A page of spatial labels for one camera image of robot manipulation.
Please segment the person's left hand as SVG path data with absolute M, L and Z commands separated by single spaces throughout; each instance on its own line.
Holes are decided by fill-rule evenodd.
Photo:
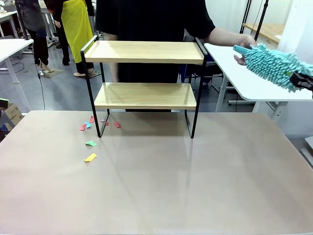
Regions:
M 251 49 L 251 46 L 256 47 L 257 43 L 253 39 L 251 35 L 245 35 L 245 34 L 238 34 L 236 35 L 236 39 L 234 41 L 234 45 L 238 45 L 241 47 L 245 47 L 248 49 Z M 237 55 L 234 55 L 234 59 L 237 61 L 239 65 L 245 65 L 245 58 L 244 56 L 239 57 Z

